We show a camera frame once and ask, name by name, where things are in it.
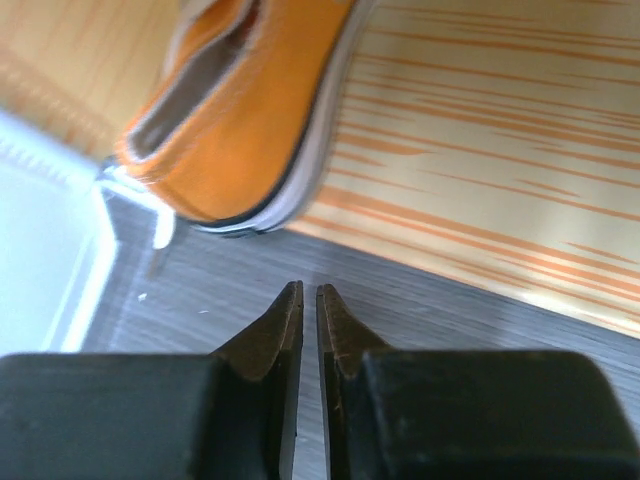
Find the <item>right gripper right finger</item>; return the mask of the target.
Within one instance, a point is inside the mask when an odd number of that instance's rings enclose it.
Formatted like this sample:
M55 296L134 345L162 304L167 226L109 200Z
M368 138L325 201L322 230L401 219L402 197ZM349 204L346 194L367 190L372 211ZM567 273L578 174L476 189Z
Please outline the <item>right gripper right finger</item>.
M316 294L332 479L635 479L608 379L563 350L402 350Z

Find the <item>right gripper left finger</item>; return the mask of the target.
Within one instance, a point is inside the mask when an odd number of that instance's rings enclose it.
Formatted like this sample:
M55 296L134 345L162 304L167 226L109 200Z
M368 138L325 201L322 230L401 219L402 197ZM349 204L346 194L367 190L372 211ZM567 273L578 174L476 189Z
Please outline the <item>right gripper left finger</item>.
M303 286L208 354L1 360L5 479L288 479Z

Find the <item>orange sneaker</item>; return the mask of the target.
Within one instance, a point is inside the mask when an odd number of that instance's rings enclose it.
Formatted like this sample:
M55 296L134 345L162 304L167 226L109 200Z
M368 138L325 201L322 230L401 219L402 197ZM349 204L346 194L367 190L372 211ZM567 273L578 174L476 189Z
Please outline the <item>orange sneaker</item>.
M323 176L370 1L183 1L162 76L115 146L127 174L213 234L294 219Z

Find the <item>white cabinet door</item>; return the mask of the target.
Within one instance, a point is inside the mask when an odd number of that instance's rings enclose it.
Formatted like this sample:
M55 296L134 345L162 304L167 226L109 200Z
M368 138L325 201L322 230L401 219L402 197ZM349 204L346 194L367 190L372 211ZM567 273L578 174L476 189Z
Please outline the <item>white cabinet door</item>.
M1 353L77 352L118 251L106 197L156 216L154 250L174 235L173 210L123 168L100 166L1 113Z

